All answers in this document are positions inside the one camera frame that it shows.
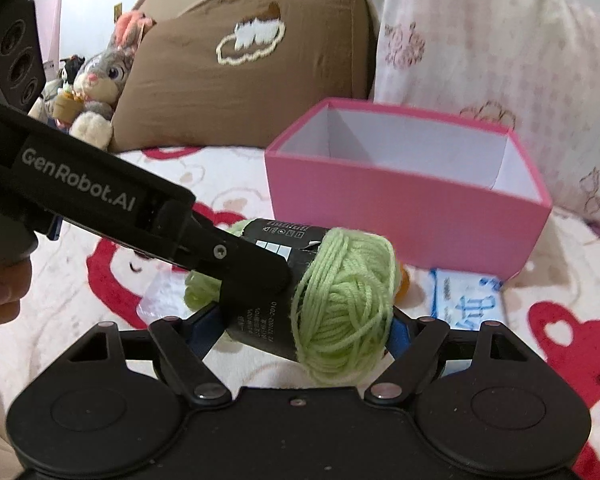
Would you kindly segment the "person's left hand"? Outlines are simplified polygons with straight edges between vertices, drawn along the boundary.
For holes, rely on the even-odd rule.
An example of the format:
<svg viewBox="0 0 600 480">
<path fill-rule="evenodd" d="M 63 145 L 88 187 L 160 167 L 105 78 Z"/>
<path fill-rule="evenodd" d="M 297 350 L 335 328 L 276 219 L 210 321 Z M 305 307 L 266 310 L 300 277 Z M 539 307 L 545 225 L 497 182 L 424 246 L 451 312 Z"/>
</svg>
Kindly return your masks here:
<svg viewBox="0 0 600 480">
<path fill-rule="evenodd" d="M 12 322 L 20 312 L 20 301 L 27 295 L 32 276 L 29 258 L 0 269 L 0 325 Z"/>
</svg>

